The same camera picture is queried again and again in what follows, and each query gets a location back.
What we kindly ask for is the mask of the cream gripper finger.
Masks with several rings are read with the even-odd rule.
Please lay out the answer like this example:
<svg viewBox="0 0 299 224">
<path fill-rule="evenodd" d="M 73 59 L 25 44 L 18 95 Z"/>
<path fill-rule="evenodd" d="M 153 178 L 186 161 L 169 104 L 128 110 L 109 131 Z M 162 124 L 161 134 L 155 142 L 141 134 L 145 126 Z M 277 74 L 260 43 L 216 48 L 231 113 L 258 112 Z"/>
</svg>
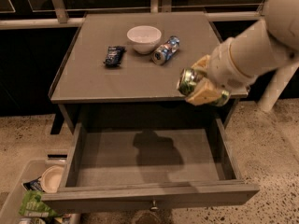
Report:
<svg viewBox="0 0 299 224">
<path fill-rule="evenodd" d="M 194 91 L 187 96 L 186 102 L 192 105 L 209 104 L 218 100 L 221 93 L 222 89 L 204 77 L 197 83 Z"/>
<path fill-rule="evenodd" d="M 209 59 L 210 59 L 209 55 L 203 56 L 192 65 L 192 69 L 200 72 L 203 76 L 205 76 L 208 68 Z"/>
</svg>

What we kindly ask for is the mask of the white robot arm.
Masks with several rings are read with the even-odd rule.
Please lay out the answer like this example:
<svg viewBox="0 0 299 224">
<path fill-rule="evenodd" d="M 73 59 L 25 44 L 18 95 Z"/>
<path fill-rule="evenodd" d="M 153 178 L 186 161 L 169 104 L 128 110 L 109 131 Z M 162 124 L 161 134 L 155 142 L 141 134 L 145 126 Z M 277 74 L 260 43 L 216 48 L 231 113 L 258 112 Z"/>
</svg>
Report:
<svg viewBox="0 0 299 224">
<path fill-rule="evenodd" d="M 267 0 L 263 17 L 235 38 L 228 38 L 193 67 L 206 71 L 186 97 L 192 105 L 245 88 L 273 70 L 298 62 L 299 0 Z"/>
</svg>

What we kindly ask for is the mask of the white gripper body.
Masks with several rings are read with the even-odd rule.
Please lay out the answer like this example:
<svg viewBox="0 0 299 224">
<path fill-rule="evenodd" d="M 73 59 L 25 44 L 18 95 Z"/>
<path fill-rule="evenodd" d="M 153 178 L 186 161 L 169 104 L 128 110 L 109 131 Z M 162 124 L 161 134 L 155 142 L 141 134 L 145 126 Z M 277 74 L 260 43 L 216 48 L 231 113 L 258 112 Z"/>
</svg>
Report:
<svg viewBox="0 0 299 224">
<path fill-rule="evenodd" d="M 249 77 L 236 66 L 231 47 L 234 39 L 228 38 L 211 53 L 207 64 L 207 77 L 227 91 L 239 90 L 253 84 L 257 77 Z"/>
</svg>

